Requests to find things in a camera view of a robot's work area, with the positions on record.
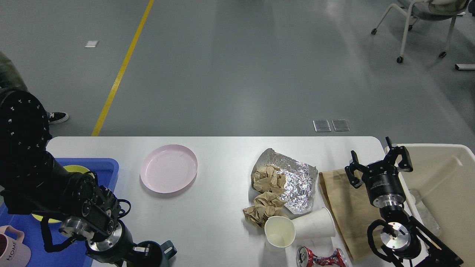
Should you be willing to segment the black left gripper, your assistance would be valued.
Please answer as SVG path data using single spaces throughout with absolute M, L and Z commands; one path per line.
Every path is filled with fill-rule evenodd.
M 112 264 L 117 267 L 122 267 L 126 263 L 128 267 L 135 267 L 137 266 L 137 263 L 134 263 L 136 257 L 150 256 L 151 245 L 150 243 L 139 243 L 136 246 L 132 239 L 132 233 L 122 220 L 119 220 L 115 230 L 108 238 L 93 244 L 87 242 L 85 248 L 85 254 L 100 263 Z

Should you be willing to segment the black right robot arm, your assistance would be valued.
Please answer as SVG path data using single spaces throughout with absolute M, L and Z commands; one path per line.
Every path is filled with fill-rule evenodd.
M 406 195 L 399 174 L 413 171 L 413 164 L 405 146 L 394 146 L 389 137 L 386 142 L 389 151 L 383 159 L 363 165 L 351 151 L 352 160 L 344 169 L 351 186 L 358 189 L 364 185 L 370 204 L 380 212 L 381 219 L 367 228 L 370 250 L 402 267 L 404 260 L 411 262 L 419 256 L 424 242 L 428 255 L 417 264 L 419 267 L 461 266 L 463 260 L 453 250 L 404 210 Z

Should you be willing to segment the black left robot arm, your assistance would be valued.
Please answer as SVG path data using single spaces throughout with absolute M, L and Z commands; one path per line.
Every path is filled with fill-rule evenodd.
M 42 216 L 44 249 L 84 241 L 86 254 L 118 267 L 146 267 L 149 244 L 138 245 L 121 218 L 127 211 L 94 172 L 67 171 L 46 150 L 49 120 L 41 102 L 19 89 L 1 90 L 1 195 L 10 214 Z

